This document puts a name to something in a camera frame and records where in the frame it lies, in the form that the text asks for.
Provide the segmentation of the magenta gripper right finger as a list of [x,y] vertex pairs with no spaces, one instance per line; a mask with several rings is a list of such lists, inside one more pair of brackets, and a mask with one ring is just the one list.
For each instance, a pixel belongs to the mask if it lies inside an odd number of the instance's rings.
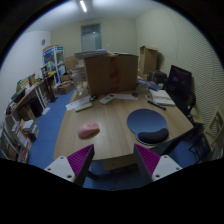
[[138,144],[134,145],[134,156],[143,175],[149,177],[152,181],[157,181],[182,169],[168,155],[159,156]]

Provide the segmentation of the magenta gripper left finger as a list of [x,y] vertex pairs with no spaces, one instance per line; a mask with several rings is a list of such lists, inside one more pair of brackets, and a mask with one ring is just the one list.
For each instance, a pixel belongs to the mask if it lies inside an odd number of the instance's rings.
[[45,168],[45,171],[82,186],[89,174],[94,154],[94,145],[91,144],[68,157],[59,156]]

